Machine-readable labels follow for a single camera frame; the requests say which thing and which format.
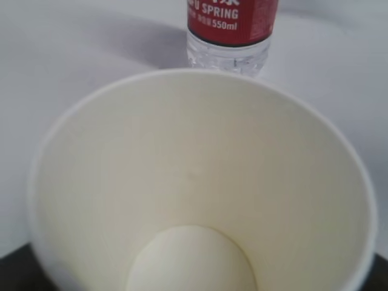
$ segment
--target plastic bottle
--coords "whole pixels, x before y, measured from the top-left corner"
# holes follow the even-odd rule
[[[188,0],[192,67],[255,76],[270,46],[278,0]]]

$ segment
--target clear plastic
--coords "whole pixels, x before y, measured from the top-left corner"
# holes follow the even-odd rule
[[[248,47],[221,47],[187,32],[187,54],[194,68],[216,69],[255,76],[268,57],[270,38]]]

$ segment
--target dark surface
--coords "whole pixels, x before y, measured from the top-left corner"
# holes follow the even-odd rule
[[[45,277],[30,246],[0,260],[0,291],[54,290],[57,289]],[[388,291],[388,261],[375,257],[369,277],[360,291]]]

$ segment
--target bottle label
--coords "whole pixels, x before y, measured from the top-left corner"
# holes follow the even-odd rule
[[[278,0],[187,0],[188,27],[205,42],[244,47],[268,38]]]

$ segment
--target paper cup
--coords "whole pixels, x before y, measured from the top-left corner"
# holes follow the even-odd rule
[[[119,81],[67,112],[35,159],[28,214],[63,290],[191,291],[208,276],[356,291],[376,237],[370,180],[334,126],[269,85],[200,70]]]

